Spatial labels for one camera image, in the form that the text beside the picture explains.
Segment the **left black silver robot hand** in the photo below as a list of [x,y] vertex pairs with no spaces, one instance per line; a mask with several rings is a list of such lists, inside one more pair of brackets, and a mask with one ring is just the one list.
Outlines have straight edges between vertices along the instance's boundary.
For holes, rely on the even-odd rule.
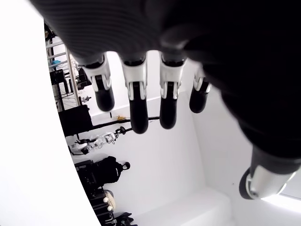
[[210,87],[253,144],[239,184],[249,200],[279,194],[301,166],[301,4],[297,0],[33,0],[85,71],[100,110],[114,107],[106,53],[120,57],[132,128],[144,133],[147,52],[160,53],[160,123],[175,125],[182,71],[200,64],[190,109]]

